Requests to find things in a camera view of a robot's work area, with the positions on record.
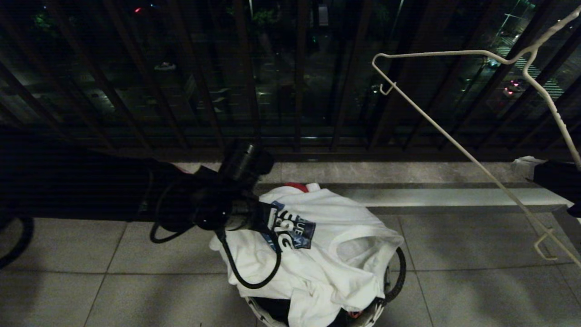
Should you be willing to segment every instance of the hanger hook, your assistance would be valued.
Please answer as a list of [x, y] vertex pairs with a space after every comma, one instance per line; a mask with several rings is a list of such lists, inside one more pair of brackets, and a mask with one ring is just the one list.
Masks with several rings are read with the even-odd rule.
[[393, 86], [391, 86], [389, 88], [389, 90], [386, 92], [383, 90], [383, 84], [379, 85], [379, 92], [381, 92], [381, 94], [383, 94], [383, 95], [388, 95], [392, 90], [393, 90]]

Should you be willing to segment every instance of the wire hanger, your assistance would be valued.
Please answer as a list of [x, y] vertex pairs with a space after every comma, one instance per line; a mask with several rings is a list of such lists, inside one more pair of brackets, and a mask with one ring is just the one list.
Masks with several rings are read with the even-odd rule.
[[540, 249], [539, 245], [541, 242], [543, 242], [544, 239], [546, 239], [547, 237], [550, 237], [553, 241], [555, 241], [555, 243], [561, 248], [563, 249], [563, 251], [565, 251], [565, 253], [571, 258], [571, 260], [573, 260], [573, 262], [579, 266], [579, 268], [581, 268], [581, 261], [579, 261], [575, 255], [569, 251], [567, 249], [567, 247], [565, 247], [565, 245], [556, 237], [553, 235], [554, 229], [553, 228], [547, 228], [530, 210], [529, 208], [527, 208], [515, 195], [514, 193], [512, 193], [509, 189], [507, 189], [498, 179], [496, 179], [496, 177], [494, 177], [478, 160], [476, 160], [476, 158], [474, 158], [474, 156], [472, 156], [470, 154], [470, 152], [468, 152], [462, 145], [460, 145], [460, 143], [458, 143], [458, 141], [456, 141], [451, 135], [448, 134], [448, 132], [446, 132], [442, 127], [440, 127], [440, 125], [438, 125], [438, 123], [436, 123], [427, 113], [425, 113], [417, 104], [415, 104], [415, 102], [410, 99], [410, 97], [408, 97], [397, 85], [396, 82], [393, 82], [391, 79], [389, 79], [389, 77], [384, 74], [384, 72], [381, 71], [381, 69], [379, 69], [377, 67], [377, 65], [375, 64], [375, 60], [379, 57], [385, 57], [385, 58], [411, 58], [411, 57], [430, 57], [430, 56], [454, 56], [454, 55], [484, 55], [487, 56], [488, 58], [492, 58], [500, 63], [503, 63], [505, 65], [512, 65], [513, 63], [515, 63], [518, 59], [520, 59], [523, 55], [527, 54], [530, 52], [530, 58], [527, 61], [525, 67], [522, 70], [522, 75], [525, 78], [525, 80], [527, 82], [529, 82], [541, 95], [541, 97], [543, 97], [543, 99], [545, 100], [546, 104], [548, 105], [549, 110], [551, 111], [551, 113], [553, 114], [553, 118], [555, 119], [555, 122], [557, 123], [557, 126], [559, 127], [559, 130], [561, 131], [561, 134], [563, 135], [563, 138], [565, 139], [565, 142], [567, 144], [567, 147], [569, 148], [569, 151], [571, 152], [571, 155], [573, 156], [573, 160], [575, 161], [575, 166], [577, 167], [577, 170], [579, 170], [581, 172], [581, 157], [579, 156], [579, 152], [577, 151], [577, 149], [575, 148], [575, 145], [573, 143], [573, 140], [571, 139], [571, 135], [569, 134], [569, 131], [567, 131], [566, 125], [563, 122], [561, 115], [559, 114], [559, 112], [557, 111], [557, 107], [555, 106], [555, 103], [553, 102], [553, 99], [551, 99], [551, 96], [549, 95], [549, 93], [547, 92], [547, 90], [545, 90], [545, 88], [539, 84], [533, 77], [530, 76], [529, 74], [529, 67], [531, 66], [531, 64], [533, 63], [533, 61], [535, 61], [536, 57], [537, 57], [537, 53], [539, 51], [539, 48], [549, 39], [551, 38], [556, 32], [558, 32], [560, 29], [562, 29], [563, 27], [565, 27], [565, 25], [567, 25], [569, 22], [571, 22], [573, 19], [576, 19], [577, 17], [579, 17], [579, 14], [581, 13], [581, 5], [579, 7], [577, 7], [571, 14], [569, 14], [569, 16], [567, 16], [566, 18], [560, 20], [557, 22], [557, 24], [553, 25], [552, 27], [550, 27], [543, 35], [541, 35], [541, 37], [535, 41], [533, 44], [531, 44], [530, 46], [524, 48], [523, 50], [521, 50], [514, 58], [512, 59], [506, 59], [503, 58], [497, 54], [494, 54], [490, 51], [487, 50], [463, 50], [463, 51], [436, 51], [436, 52], [418, 52], [418, 53], [414, 53], [414, 54], [400, 54], [400, 55], [387, 55], [387, 54], [376, 54], [373, 57], [373, 61], [371, 62], [371, 65], [373, 66], [373, 68], [375, 68], [375, 70], [377, 70], [377, 72], [383, 76], [384, 79], [386, 79], [388, 81], [388, 83], [391, 85], [391, 87], [387, 90], [384, 91], [383, 90], [383, 84], [380, 85], [379, 91], [381, 92], [381, 94], [383, 95], [388, 95], [392, 90], [396, 90], [399, 94], [401, 94], [402, 97], [404, 97], [404, 99], [407, 100], [407, 102], [409, 102], [419, 113], [420, 115], [422, 115], [425, 119], [427, 119], [436, 129], [438, 129], [438, 131], [440, 131], [440, 133], [442, 133], [452, 144], [454, 144], [466, 157], [468, 157], [468, 159], [470, 159], [470, 161], [472, 161], [476, 166], [478, 166], [483, 172], [484, 174], [486, 174], [486, 176], [488, 176], [500, 189], [502, 189], [502, 191], [510, 198], [512, 199], [519, 207], [521, 210], [523, 210], [523, 212], [525, 213], [525, 215], [532, 219], [533, 221], [535, 221], [536, 223], [539, 224], [539, 226], [541, 226], [541, 228], [543, 229], [543, 235], [534, 243], [534, 247], [535, 250], [537, 251], [537, 253], [545, 260], [550, 260], [550, 261], [554, 261], [557, 260], [557, 257], [547, 257], [542, 250]]

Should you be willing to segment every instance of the white laundry basket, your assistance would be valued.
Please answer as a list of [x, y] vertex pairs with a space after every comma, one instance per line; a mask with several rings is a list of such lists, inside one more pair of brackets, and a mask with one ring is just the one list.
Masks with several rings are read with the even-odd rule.
[[[400, 275], [396, 284], [392, 287], [389, 278], [389, 266], [384, 275], [385, 298], [376, 298], [356, 319], [349, 322], [348, 327], [371, 327], [375, 325], [379, 316], [388, 302], [392, 301], [401, 291], [401, 287], [406, 278], [406, 259], [401, 248], [397, 249], [397, 256], [400, 260]], [[262, 308], [253, 297], [245, 297], [246, 303], [250, 306], [259, 321], [268, 327], [288, 327], [287, 324], [274, 319], [267, 310]]]

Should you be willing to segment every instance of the white t-shirt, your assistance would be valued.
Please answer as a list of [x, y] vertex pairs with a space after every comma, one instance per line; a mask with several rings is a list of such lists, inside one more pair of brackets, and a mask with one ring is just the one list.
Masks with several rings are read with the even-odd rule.
[[[385, 269], [403, 243], [363, 205], [309, 186], [314, 191], [283, 186], [260, 197], [278, 206], [276, 226], [286, 230], [277, 240], [286, 245], [280, 268], [266, 286], [251, 290], [240, 285], [220, 241], [214, 236], [210, 242], [228, 265], [228, 281], [240, 296], [290, 299], [290, 327], [327, 326], [341, 308], [361, 311], [376, 297], [384, 298]], [[227, 232], [227, 241], [244, 280], [259, 283], [270, 274], [276, 254], [261, 233]]]

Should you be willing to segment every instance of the laundry basket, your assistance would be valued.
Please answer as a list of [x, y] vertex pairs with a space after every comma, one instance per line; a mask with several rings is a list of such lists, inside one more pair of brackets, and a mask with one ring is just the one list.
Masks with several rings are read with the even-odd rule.
[[[375, 325], [379, 316], [383, 313], [383, 309], [387, 303], [391, 302], [400, 293], [401, 288], [406, 280], [406, 258], [403, 254], [401, 248], [397, 248], [397, 257], [400, 261], [400, 271], [399, 276], [395, 285], [390, 282], [389, 278], [389, 266], [385, 269], [385, 274], [383, 277], [385, 286], [385, 298], [376, 298], [365, 310], [363, 310], [357, 318], [353, 318], [346, 311], [341, 310], [335, 321], [329, 325], [329, 327], [334, 326], [344, 326], [344, 327], [371, 327]], [[265, 301], [276, 301], [268, 298], [254, 298], [245, 297], [246, 303], [250, 306], [259, 321], [268, 327], [288, 327], [285, 322], [277, 320], [272, 316], [275, 315], [274, 312], [269, 312], [263, 308], [259, 302], [265, 303]]]

